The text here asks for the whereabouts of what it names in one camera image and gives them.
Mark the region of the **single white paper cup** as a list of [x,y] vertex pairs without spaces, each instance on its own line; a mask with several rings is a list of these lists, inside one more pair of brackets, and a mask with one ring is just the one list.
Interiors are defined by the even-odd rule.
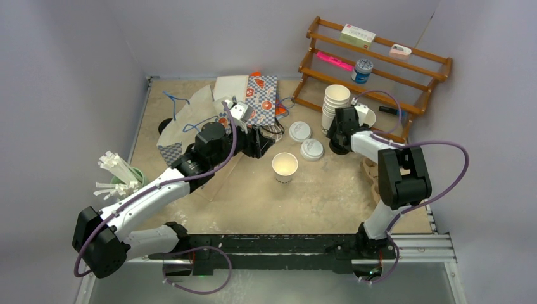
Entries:
[[298,160],[291,153],[278,153],[272,159],[272,170],[274,171],[275,179],[282,184],[291,182],[297,169]]

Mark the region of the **checkered paper bag blue handles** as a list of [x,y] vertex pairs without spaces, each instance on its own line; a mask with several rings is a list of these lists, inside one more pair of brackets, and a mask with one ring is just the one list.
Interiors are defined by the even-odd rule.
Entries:
[[246,125],[251,111],[233,98],[215,100],[208,85],[194,93],[159,125],[157,148],[167,169],[143,187],[146,197],[166,205],[209,184],[238,153],[261,157],[261,147],[272,140],[256,125]]

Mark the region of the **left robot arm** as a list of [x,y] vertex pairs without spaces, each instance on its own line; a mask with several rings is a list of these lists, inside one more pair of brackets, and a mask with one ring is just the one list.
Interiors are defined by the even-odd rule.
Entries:
[[101,209],[87,207],[77,218],[72,246],[78,253],[74,274],[104,278],[127,260],[167,253],[174,259],[187,255],[190,236],[186,228],[167,222],[157,229],[137,226],[164,206],[204,186],[233,156],[242,153],[261,158],[275,140],[253,125],[232,127],[227,133],[218,122],[205,124],[194,142],[159,177],[129,197]]

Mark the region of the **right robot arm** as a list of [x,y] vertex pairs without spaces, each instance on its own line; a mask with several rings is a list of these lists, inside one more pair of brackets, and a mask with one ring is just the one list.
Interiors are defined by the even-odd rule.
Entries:
[[424,153],[420,146],[401,146],[377,138],[360,124],[356,109],[350,106],[336,109],[327,137],[334,153],[354,152],[377,164],[380,201],[360,224],[355,241],[357,253],[370,258],[387,245],[396,217],[431,196]]

